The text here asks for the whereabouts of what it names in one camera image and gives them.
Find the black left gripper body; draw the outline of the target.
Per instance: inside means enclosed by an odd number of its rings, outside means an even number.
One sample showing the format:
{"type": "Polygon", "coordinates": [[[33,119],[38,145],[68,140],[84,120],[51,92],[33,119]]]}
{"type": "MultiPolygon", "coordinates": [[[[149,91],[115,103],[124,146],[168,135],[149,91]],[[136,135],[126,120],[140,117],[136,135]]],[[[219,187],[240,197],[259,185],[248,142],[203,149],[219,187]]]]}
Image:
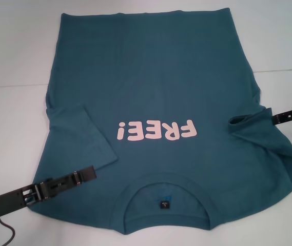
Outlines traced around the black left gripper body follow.
{"type": "Polygon", "coordinates": [[[31,184],[23,188],[0,195],[0,217],[44,200],[38,184],[31,184]]]}

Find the blue t-shirt with pink print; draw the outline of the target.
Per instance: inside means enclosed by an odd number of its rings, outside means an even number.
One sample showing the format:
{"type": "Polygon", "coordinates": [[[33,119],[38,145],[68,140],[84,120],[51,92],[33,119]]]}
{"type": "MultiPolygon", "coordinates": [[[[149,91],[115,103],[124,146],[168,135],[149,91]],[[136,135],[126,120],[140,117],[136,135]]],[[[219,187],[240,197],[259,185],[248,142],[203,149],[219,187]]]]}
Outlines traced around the blue t-shirt with pink print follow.
{"type": "Polygon", "coordinates": [[[35,182],[96,179],[32,211],[122,234],[211,230],[292,192],[292,144],[260,104],[231,11],[63,14],[35,182]]]}

